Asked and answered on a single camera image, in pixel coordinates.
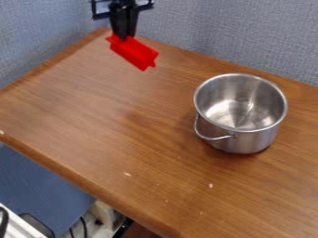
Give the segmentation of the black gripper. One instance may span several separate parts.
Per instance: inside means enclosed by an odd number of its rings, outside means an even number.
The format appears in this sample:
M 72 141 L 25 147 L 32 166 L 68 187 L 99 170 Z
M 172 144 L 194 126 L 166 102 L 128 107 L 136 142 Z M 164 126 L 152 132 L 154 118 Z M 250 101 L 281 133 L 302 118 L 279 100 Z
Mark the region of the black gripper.
M 155 0 L 90 0 L 92 19 L 99 20 L 110 17 L 115 35 L 124 38 L 124 11 L 127 30 L 126 36 L 135 37 L 139 10 L 147 10 L 154 7 Z

